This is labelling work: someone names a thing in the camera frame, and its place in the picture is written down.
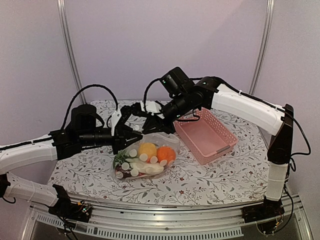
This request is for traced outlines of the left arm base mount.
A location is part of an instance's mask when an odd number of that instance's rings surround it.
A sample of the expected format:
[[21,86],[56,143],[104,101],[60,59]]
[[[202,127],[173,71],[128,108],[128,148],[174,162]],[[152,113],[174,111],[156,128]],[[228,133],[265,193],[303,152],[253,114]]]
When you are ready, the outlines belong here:
[[92,205],[83,200],[74,203],[68,198],[59,198],[58,201],[48,207],[48,212],[62,219],[75,220],[88,223],[92,215]]

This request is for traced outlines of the clear zip top bag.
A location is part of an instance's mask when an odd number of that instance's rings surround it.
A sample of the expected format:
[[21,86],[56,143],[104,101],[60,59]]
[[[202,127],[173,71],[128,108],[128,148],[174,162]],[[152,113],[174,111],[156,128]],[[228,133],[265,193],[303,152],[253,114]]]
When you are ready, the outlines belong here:
[[[180,140],[178,139],[178,137],[176,137],[173,134],[150,133],[150,134],[144,135],[141,140],[124,149],[124,150],[127,150],[127,152],[132,157],[132,159],[127,159],[128,162],[124,162],[122,165],[118,166],[117,168],[122,168],[123,170],[130,169],[130,174],[132,175],[132,177],[126,178],[126,179],[153,178],[153,177],[160,176],[167,169],[169,169],[176,160],[175,158],[175,160],[172,160],[170,162],[167,162],[167,160],[162,160],[161,162],[158,162],[157,156],[152,156],[151,158],[148,158],[147,154],[145,153],[139,155],[138,149],[140,144],[142,143],[153,143],[155,144],[157,149],[159,147],[169,146],[173,148],[173,150],[175,151],[176,158],[180,150]],[[160,166],[164,167],[164,171],[159,174],[153,174],[153,175],[139,173],[136,169],[132,169],[130,166],[130,163],[137,163],[137,162],[145,162],[149,164],[159,163]]]

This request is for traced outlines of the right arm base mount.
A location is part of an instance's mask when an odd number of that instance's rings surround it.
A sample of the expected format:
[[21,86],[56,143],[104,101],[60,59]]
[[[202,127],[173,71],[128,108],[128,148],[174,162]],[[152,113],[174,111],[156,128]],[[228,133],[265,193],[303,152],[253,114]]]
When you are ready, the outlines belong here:
[[244,222],[251,223],[283,215],[285,210],[281,200],[273,201],[265,198],[262,203],[243,207],[241,213]]

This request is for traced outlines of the yellow toy fruit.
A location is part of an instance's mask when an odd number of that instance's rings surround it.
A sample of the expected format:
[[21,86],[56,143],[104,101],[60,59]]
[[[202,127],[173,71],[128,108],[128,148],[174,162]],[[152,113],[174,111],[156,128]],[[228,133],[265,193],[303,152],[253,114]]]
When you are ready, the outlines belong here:
[[147,154],[148,158],[151,158],[157,155],[157,147],[151,142],[144,142],[139,145],[138,154]]

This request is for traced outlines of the orange toy fruit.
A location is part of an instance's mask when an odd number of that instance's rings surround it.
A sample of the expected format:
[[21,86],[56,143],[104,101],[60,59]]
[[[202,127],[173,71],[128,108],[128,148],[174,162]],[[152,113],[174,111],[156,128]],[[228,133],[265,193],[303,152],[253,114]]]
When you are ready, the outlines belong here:
[[156,156],[159,163],[163,160],[167,160],[167,162],[169,163],[176,159],[176,152],[170,146],[161,146],[157,149]]

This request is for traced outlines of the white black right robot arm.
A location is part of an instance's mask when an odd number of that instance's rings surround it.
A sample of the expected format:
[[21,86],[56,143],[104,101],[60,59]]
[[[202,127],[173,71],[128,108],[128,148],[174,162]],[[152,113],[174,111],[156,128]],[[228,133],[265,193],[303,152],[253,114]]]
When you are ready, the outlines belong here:
[[154,79],[166,89],[171,101],[165,105],[147,101],[143,95],[141,110],[147,113],[143,132],[172,133],[173,123],[189,111],[205,108],[232,114],[264,129],[271,135],[267,151],[269,164],[266,201],[259,206],[262,218],[269,218],[278,210],[285,187],[293,145],[293,107],[273,105],[237,90],[220,77],[189,78],[180,67]]

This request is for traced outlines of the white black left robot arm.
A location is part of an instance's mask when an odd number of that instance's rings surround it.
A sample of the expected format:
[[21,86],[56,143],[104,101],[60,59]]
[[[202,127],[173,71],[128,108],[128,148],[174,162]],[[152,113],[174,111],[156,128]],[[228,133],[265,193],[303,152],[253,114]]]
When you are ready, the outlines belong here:
[[41,139],[34,139],[0,149],[0,195],[24,199],[56,209],[63,217],[74,213],[74,205],[66,190],[59,185],[44,185],[19,178],[12,170],[48,161],[70,158],[84,150],[110,146],[113,154],[142,139],[142,134],[125,123],[133,107],[116,109],[110,126],[98,115],[95,106],[83,104],[71,111],[70,122],[59,130],[51,131]]

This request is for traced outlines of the white toy radish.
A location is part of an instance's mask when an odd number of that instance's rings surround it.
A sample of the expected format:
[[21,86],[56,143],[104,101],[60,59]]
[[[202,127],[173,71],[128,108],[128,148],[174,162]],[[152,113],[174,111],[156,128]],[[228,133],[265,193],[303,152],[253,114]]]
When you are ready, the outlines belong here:
[[147,162],[131,162],[130,167],[136,169],[139,173],[147,175],[157,175],[164,171],[164,167],[158,162],[155,164]]
[[132,159],[132,157],[129,155],[128,151],[123,149],[120,150],[117,155],[114,156],[112,166],[115,170],[118,166],[121,166],[123,163],[128,163],[127,159]]

